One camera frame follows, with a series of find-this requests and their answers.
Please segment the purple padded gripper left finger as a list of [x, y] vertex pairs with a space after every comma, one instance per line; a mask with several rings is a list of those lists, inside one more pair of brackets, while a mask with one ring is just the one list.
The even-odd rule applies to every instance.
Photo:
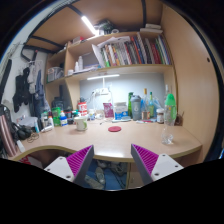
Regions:
[[94, 146], [90, 145], [68, 157], [59, 156], [45, 171], [82, 186], [93, 156]]

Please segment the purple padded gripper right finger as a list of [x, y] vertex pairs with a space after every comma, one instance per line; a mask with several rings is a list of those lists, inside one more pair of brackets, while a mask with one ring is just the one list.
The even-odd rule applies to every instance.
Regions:
[[131, 145], [131, 155], [144, 185], [182, 169], [182, 166], [167, 154], [158, 155], [136, 144]]

